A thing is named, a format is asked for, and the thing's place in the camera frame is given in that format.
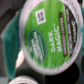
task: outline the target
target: coffee pod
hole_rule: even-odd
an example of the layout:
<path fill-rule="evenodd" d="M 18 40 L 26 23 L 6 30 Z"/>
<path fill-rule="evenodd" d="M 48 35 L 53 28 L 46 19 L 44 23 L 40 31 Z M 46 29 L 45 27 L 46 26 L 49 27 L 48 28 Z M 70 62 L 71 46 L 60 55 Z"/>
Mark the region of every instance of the coffee pod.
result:
<path fill-rule="evenodd" d="M 77 0 L 27 0 L 19 21 L 28 65 L 44 75 L 59 74 L 81 49 L 82 12 Z"/>

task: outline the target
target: k-cup pod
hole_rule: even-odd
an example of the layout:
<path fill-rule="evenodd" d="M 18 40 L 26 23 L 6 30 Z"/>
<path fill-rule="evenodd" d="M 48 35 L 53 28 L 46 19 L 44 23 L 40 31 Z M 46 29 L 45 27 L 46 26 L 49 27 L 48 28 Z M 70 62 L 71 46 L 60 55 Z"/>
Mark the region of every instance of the k-cup pod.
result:
<path fill-rule="evenodd" d="M 68 69 L 80 52 L 82 27 L 77 0 L 27 0 L 19 35 L 28 65 L 45 75 Z"/>
<path fill-rule="evenodd" d="M 13 79 L 11 82 L 8 84 L 39 84 L 36 82 L 33 78 L 28 77 L 28 76 L 19 76 L 15 79 Z"/>

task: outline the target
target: green label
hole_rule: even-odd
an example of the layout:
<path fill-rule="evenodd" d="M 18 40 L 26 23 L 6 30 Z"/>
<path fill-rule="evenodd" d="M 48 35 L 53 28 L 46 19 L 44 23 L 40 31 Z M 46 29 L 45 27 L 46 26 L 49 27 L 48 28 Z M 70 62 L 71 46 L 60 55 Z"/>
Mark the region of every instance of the green label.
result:
<path fill-rule="evenodd" d="M 69 14 L 65 9 L 60 0 L 45 0 L 35 6 L 27 19 L 25 47 L 38 66 L 54 69 L 70 59 L 70 21 L 67 22 Z"/>

